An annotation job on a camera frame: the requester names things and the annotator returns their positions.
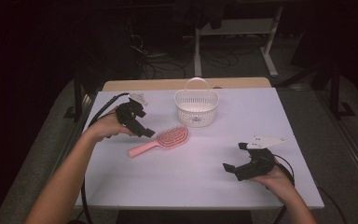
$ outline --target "white basket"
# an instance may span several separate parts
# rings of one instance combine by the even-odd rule
[[[187,85],[195,80],[203,81],[206,90],[188,90]],[[219,95],[209,89],[208,83],[193,77],[185,85],[185,89],[175,94],[175,103],[179,120],[188,127],[205,127],[210,125],[216,117],[216,107]]]

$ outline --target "hairbrush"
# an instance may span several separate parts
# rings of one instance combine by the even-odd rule
[[[153,142],[149,142],[139,147],[134,147],[130,149],[129,154],[131,157],[136,157],[152,147],[162,147],[166,149],[178,147],[184,144],[187,141],[188,137],[189,134],[187,127],[177,126],[162,133],[159,133],[156,137],[156,140],[154,140]]]

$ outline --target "basket handle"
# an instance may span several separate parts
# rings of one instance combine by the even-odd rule
[[[196,81],[196,80],[204,82],[204,83],[206,84],[206,86],[207,86],[207,89],[209,90],[208,82],[205,81],[205,79],[203,79],[203,78],[201,78],[201,77],[193,77],[193,78],[189,79],[188,82],[187,82],[186,85],[185,85],[185,90],[187,90],[187,85],[188,85],[190,82]]]

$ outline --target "white table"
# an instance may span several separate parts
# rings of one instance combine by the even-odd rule
[[[282,204],[259,184],[238,181],[222,163],[235,166],[250,161],[239,142],[255,134],[282,137],[286,142],[269,150],[287,159],[296,175],[296,188],[309,208],[323,208],[301,154],[278,94],[273,88],[220,89],[217,117],[204,128],[189,128],[188,142],[174,149],[154,147],[135,158],[128,149],[155,139],[125,134],[104,139],[90,160],[86,173],[89,206],[115,209],[207,209],[253,210],[277,208]],[[113,96],[123,91],[101,91],[91,109],[89,120]],[[173,96],[176,90],[141,92],[149,103],[144,127],[156,133],[180,122]],[[128,102],[119,98],[113,105]]]

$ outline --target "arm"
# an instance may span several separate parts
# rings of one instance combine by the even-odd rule
[[[293,223],[317,223],[301,195],[278,166],[274,166],[267,175],[257,176],[252,180],[266,186],[286,205]]]
[[[117,121],[112,111],[83,132],[36,199],[26,223],[66,223],[72,215],[95,145],[119,133],[134,135]]]

